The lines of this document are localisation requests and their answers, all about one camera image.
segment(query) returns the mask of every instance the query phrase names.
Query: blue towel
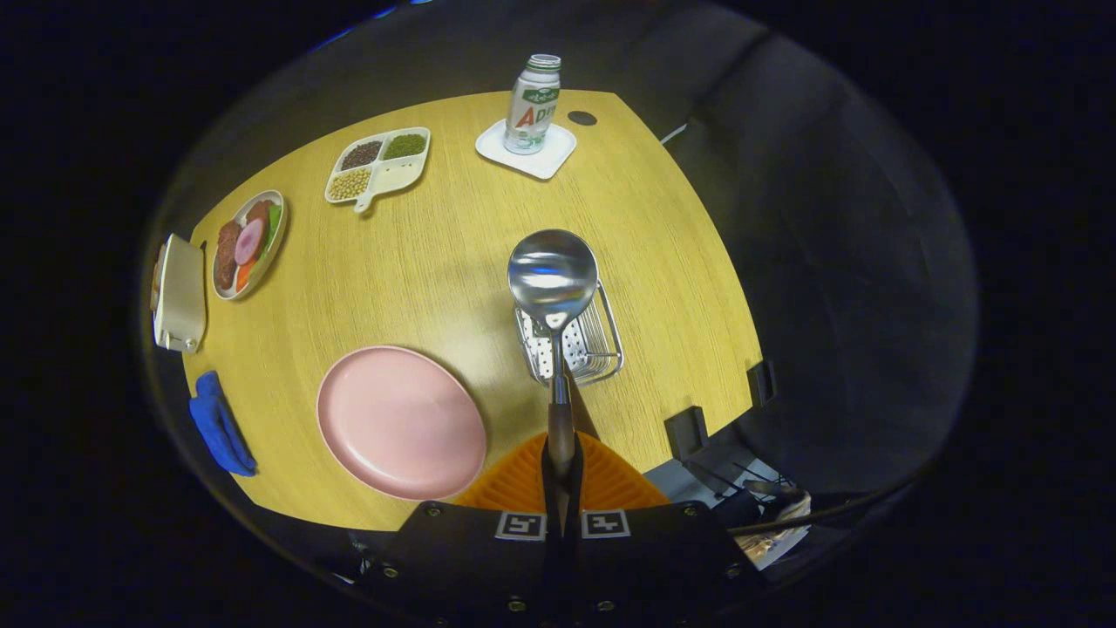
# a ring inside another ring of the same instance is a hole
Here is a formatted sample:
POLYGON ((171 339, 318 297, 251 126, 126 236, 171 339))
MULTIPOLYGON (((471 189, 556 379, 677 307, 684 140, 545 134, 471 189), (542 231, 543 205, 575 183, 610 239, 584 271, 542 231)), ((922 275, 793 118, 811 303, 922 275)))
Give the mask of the blue towel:
POLYGON ((198 432, 202 433, 210 454, 221 468, 237 475, 256 475, 256 461, 248 454, 232 423, 232 413, 225 404, 217 371, 198 378, 198 397, 190 400, 190 415, 194 417, 198 432))

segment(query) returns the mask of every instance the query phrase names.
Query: metal ladle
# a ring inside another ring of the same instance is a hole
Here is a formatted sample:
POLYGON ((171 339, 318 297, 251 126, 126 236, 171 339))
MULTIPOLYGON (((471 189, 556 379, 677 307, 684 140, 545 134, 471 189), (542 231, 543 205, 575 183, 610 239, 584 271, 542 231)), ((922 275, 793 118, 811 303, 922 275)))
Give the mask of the metal ladle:
MULTIPOLYGON (((565 483, 574 460, 574 421, 561 335, 593 301, 597 289, 597 259, 589 244, 569 231, 538 231, 523 238, 511 251, 508 286, 520 309, 550 332, 554 377, 550 378, 547 451, 559 482, 565 483)), ((565 523, 565 508, 560 510, 565 523)))

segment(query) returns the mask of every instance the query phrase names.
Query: pink plate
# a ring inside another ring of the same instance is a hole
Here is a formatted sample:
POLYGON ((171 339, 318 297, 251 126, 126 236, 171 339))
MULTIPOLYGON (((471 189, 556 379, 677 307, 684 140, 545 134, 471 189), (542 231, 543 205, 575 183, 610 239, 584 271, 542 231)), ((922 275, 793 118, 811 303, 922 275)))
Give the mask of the pink plate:
POLYGON ((445 369, 398 347, 337 361, 318 389, 318 427, 337 462, 393 497, 442 500, 484 463, 477 405, 445 369))

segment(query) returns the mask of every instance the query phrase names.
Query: carrot slice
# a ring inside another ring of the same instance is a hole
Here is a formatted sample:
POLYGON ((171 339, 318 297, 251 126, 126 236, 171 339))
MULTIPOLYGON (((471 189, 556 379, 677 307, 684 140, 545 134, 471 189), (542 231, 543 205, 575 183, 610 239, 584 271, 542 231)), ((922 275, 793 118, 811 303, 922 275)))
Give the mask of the carrot slice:
POLYGON ((248 284, 248 273, 252 271, 252 265, 256 265, 254 259, 237 269, 237 291, 244 289, 244 286, 248 284))

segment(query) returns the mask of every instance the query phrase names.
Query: wire basket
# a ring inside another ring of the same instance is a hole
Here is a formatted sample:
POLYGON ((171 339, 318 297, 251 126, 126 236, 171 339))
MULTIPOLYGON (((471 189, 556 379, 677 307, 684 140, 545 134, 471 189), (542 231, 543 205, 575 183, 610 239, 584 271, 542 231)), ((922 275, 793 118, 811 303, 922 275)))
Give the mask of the wire basket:
MULTIPOLYGON (((554 349, 550 334, 546 328, 516 307, 516 321, 519 326, 520 348, 527 361, 527 370, 541 385, 549 385, 554 376, 554 349)), ((620 346, 620 334, 616 329, 613 308, 608 305, 608 293, 605 284, 598 279, 597 290, 593 301, 577 319, 570 321, 561 336, 562 355, 569 366, 569 377, 578 386, 587 386, 606 380, 620 373, 624 367, 624 349, 620 346), (608 330, 600 318, 604 310, 608 330)))

